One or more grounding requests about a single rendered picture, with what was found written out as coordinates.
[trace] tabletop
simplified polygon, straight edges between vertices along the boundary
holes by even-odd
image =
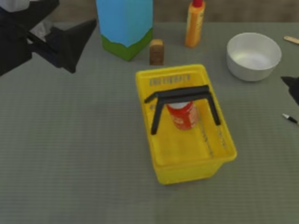
[[[281,76],[299,74],[298,23],[205,23],[184,47],[184,23],[159,23],[165,67],[203,64],[238,157],[207,180],[158,183],[135,73],[149,48],[125,62],[91,37],[76,74],[34,56],[0,78],[0,222],[3,224],[297,224],[299,107]],[[268,79],[246,83],[226,66],[234,35],[275,40],[283,59]]]

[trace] yellow box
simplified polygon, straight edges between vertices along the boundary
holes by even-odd
[[[172,184],[209,178],[224,162],[236,158],[237,152],[215,96],[206,69],[202,65],[140,71],[136,74],[138,95],[149,141],[152,163],[161,184]],[[151,125],[157,99],[150,104],[144,100],[156,91],[208,85],[221,125],[214,123],[206,99],[195,101],[199,123],[195,128],[177,129],[164,107],[156,135]]]

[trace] green base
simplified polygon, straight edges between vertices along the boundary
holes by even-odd
[[[128,48],[121,43],[110,42],[104,35],[101,36],[103,48],[105,50],[126,61],[130,61],[153,39],[153,29],[150,29],[139,42],[131,45]]]

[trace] red bottle cap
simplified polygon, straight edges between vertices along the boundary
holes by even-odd
[[[200,7],[202,7],[202,1],[203,0],[192,0],[192,4],[194,7],[200,8]]]

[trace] brown wooden block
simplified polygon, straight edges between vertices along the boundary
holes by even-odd
[[[164,65],[164,42],[154,39],[149,45],[149,64]]]

